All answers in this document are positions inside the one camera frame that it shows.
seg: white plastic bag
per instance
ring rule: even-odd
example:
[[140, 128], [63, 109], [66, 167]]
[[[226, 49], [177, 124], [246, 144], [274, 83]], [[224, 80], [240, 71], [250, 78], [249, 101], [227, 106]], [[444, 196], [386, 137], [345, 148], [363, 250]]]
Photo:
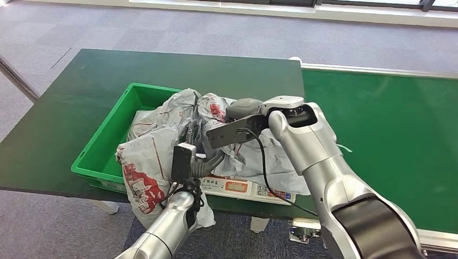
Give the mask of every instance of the white plastic bag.
[[[174, 94], [154, 111], [137, 112], [129, 130], [130, 141], [117, 148], [123, 168], [127, 197], [138, 220], [148, 228], [160, 215], [157, 204], [170, 189], [173, 147], [180, 143], [186, 125], [193, 120], [200, 94], [187, 89]], [[204, 206], [197, 213], [198, 227], [215, 224], [212, 209], [202, 194]]]
[[[198, 112], [202, 118], [202, 136], [212, 128], [224, 125], [226, 107], [234, 100], [222, 98], [213, 93], [202, 96], [197, 102]], [[310, 195], [302, 176], [298, 176], [293, 165], [286, 156], [280, 142], [275, 140], [270, 130], [263, 130], [259, 135], [266, 154], [266, 173], [269, 185], [276, 190]], [[203, 147], [207, 157], [215, 155], [208, 140], [203, 139]], [[262, 157], [256, 140], [243, 144], [232, 144], [222, 147], [226, 154], [223, 162], [213, 171], [217, 176], [230, 176], [266, 185], [262, 173]]]

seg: table edge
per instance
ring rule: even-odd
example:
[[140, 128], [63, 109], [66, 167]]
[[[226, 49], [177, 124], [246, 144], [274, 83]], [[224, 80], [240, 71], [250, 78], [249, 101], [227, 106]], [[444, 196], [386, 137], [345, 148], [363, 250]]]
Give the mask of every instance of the table edge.
[[340, 71], [340, 72], [354, 72], [354, 73], [387, 74], [387, 75], [395, 75], [395, 76], [458, 79], [458, 73], [433, 73], [433, 72], [422, 72], [422, 71], [413, 71], [413, 70], [377, 69], [373, 67], [323, 65], [323, 64], [309, 64], [309, 63], [301, 63], [300, 67], [302, 70], [323, 70], [323, 71]]

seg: green table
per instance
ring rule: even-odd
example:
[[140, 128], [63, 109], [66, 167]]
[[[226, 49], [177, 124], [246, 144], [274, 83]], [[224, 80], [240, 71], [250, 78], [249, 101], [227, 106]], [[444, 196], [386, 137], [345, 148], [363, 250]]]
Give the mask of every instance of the green table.
[[425, 247], [457, 252], [458, 76], [303, 64], [302, 77], [353, 170], [423, 229]]
[[[0, 188], [126, 201], [70, 166], [131, 82], [232, 98], [316, 101], [353, 169], [414, 220], [426, 247], [458, 250], [456, 76], [291, 60], [82, 50], [0, 144]], [[219, 212], [312, 219], [291, 206], [209, 196]], [[313, 209], [308, 196], [297, 203]]]
[[[0, 188], [128, 202], [89, 186], [70, 171], [75, 158], [132, 83], [193, 88], [231, 98], [303, 96], [299, 63], [291, 60], [130, 51], [81, 50], [0, 144]], [[282, 205], [210, 196], [216, 211], [291, 219]], [[298, 198], [311, 206], [306, 197]]]

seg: gray carpet floor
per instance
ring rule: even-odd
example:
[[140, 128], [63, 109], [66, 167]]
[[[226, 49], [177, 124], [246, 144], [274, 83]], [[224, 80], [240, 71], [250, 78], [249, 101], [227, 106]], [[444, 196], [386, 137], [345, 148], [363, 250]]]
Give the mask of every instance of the gray carpet floor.
[[[177, 252], [177, 259], [331, 259], [320, 238], [304, 245], [288, 240], [289, 223], [270, 220], [261, 233], [250, 231], [248, 216], [215, 213], [217, 224], [197, 229]], [[124, 249], [130, 247], [145, 231], [135, 219]], [[458, 255], [430, 251], [429, 259], [458, 259]]]
[[[39, 93], [81, 48], [299, 56], [307, 63], [458, 72], [455, 29], [18, 0], [0, 8], [0, 54]], [[0, 76], [0, 140], [31, 106]], [[128, 205], [108, 215], [81, 199], [0, 191], [0, 233], [8, 237], [0, 238], [0, 258], [114, 258], [126, 237], [138, 235], [133, 218]], [[247, 220], [218, 215], [216, 226], [193, 234], [182, 257], [205, 258], [196, 248], [212, 240], [234, 244], [240, 258], [299, 258], [308, 252], [304, 258], [325, 258], [325, 251], [317, 254], [310, 246], [298, 246], [296, 253], [298, 244], [286, 242], [287, 222], [271, 222], [273, 239], [249, 232]], [[225, 248], [205, 249], [213, 249], [213, 258], [228, 258]]]

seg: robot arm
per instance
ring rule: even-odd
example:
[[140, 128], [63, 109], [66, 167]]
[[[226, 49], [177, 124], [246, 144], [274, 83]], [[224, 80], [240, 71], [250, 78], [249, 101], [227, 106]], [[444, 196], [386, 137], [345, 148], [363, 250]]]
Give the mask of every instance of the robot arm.
[[186, 238], [197, 228], [201, 205], [200, 181], [191, 177], [196, 147], [181, 143], [173, 150], [173, 191], [167, 207], [140, 238], [115, 259], [172, 259]]
[[260, 105], [252, 99], [237, 102], [235, 107], [242, 108], [236, 109], [237, 116], [250, 104], [258, 105], [258, 114], [208, 131], [212, 148], [252, 139], [239, 128], [258, 134], [269, 128], [297, 174], [305, 178], [334, 258], [424, 258], [413, 222], [353, 172], [317, 104], [290, 96]]
[[[290, 96], [263, 103], [242, 99], [228, 107], [226, 115], [233, 122], [207, 132], [212, 148], [252, 140], [253, 136], [241, 132], [241, 128], [249, 128], [254, 134], [269, 128], [297, 174], [305, 178], [321, 233], [334, 258], [424, 258], [413, 222], [352, 171], [317, 104]], [[173, 258], [195, 230], [200, 188], [198, 180], [191, 178], [194, 160], [195, 147], [175, 147], [172, 178], [183, 183], [183, 188], [169, 199], [166, 209], [146, 233], [117, 259]]]

